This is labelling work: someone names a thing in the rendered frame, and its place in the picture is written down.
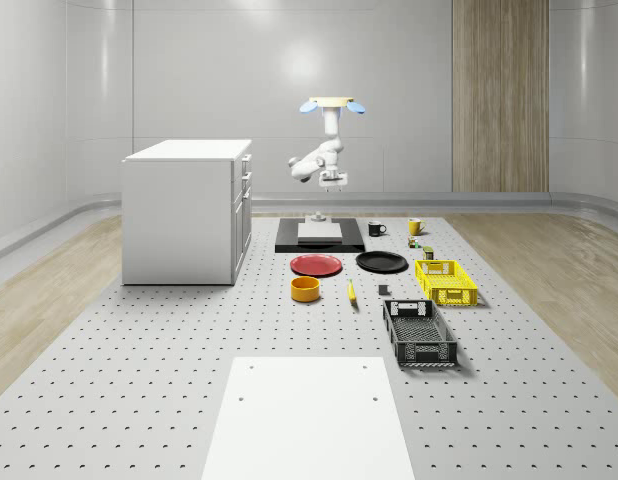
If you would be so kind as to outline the drone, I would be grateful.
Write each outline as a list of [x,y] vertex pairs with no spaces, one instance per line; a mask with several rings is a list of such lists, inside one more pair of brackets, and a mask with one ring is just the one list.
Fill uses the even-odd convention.
[[311,97],[308,101],[306,101],[300,106],[299,111],[301,113],[309,113],[309,112],[314,111],[318,107],[321,107],[321,108],[346,107],[348,110],[358,113],[358,114],[365,113],[365,107],[355,102],[354,99],[350,97]]

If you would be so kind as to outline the black plate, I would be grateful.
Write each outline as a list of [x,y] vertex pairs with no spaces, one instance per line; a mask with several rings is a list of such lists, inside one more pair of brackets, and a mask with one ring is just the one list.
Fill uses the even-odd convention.
[[387,251],[361,253],[356,257],[356,263],[363,270],[379,274],[400,273],[408,269],[403,256]]

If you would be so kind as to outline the yellow bowl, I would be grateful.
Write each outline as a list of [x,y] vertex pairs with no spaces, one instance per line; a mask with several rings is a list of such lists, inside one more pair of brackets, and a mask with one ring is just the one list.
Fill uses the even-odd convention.
[[297,302],[309,303],[320,297],[320,282],[311,276],[296,277],[291,281],[291,297]]

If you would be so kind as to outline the black stove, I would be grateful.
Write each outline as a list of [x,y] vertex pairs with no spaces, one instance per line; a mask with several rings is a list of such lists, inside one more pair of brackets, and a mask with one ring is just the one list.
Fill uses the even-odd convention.
[[276,253],[362,253],[365,252],[364,240],[355,218],[333,218],[339,224],[342,232],[341,243],[300,243],[298,240],[298,225],[304,220],[300,218],[281,218],[275,242]]

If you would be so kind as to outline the red plate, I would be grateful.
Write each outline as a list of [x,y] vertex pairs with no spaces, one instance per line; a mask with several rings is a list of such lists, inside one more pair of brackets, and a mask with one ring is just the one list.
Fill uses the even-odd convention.
[[328,277],[338,274],[342,270],[342,263],[331,255],[306,254],[293,258],[290,268],[301,276]]

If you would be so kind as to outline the yellow basket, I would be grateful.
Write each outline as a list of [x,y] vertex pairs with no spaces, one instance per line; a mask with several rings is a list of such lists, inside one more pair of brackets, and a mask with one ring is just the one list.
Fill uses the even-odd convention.
[[438,305],[477,304],[477,286],[455,260],[417,260],[415,276],[426,298]]

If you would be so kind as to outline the dark grey basket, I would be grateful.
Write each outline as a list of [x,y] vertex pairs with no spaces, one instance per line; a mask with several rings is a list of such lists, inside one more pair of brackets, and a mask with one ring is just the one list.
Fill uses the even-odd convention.
[[385,300],[383,317],[399,364],[457,363],[457,340],[433,301]]

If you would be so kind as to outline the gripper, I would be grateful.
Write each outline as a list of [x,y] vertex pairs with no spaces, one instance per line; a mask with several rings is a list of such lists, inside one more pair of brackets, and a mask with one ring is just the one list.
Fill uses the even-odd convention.
[[319,186],[327,192],[341,191],[348,183],[348,174],[336,170],[323,170],[319,176]]

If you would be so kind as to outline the white cabinet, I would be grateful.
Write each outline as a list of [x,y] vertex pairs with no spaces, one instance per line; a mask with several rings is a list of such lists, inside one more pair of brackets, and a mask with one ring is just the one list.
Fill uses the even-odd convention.
[[250,147],[165,140],[122,161],[123,283],[235,283],[251,236]]

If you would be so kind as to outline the white board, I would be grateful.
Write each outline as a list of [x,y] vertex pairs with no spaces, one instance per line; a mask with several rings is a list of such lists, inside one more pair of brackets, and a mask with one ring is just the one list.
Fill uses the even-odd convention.
[[380,357],[237,357],[202,480],[414,480]]

